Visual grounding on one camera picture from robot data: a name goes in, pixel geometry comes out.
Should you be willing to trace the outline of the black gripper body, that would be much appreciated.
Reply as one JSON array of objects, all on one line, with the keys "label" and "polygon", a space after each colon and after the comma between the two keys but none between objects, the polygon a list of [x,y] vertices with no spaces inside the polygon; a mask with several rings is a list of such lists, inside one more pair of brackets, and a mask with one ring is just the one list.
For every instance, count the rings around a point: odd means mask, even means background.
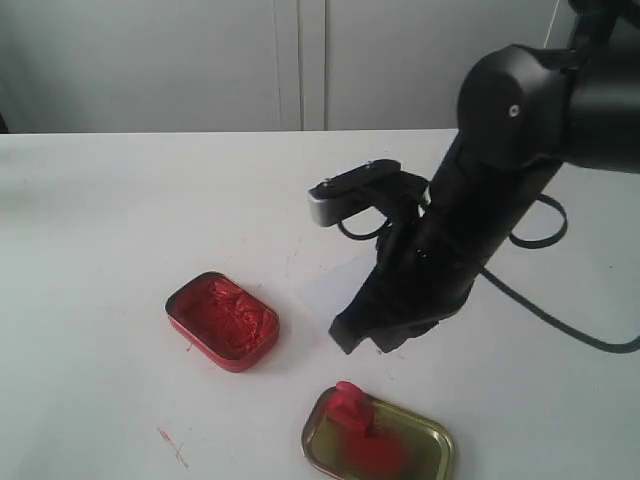
[{"label": "black gripper body", "polygon": [[457,313],[473,281],[428,207],[430,182],[398,172],[357,186],[356,199],[388,220],[376,240],[376,263],[329,335],[345,354],[371,340],[389,353]]}]

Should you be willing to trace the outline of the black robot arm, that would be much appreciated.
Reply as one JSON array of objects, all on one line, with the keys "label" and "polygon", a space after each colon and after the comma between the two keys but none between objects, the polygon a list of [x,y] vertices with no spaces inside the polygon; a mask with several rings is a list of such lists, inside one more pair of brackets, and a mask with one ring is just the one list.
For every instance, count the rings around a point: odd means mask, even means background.
[{"label": "black robot arm", "polygon": [[309,192],[314,220],[342,226],[376,209],[376,263],[329,333],[345,352],[371,340],[383,352],[419,337],[465,304],[505,242],[541,249],[515,227],[565,164],[639,169],[639,48],[613,44],[618,21],[639,23],[635,1],[575,1],[564,49],[510,45],[479,60],[457,101],[457,134],[431,179],[375,160]]}]

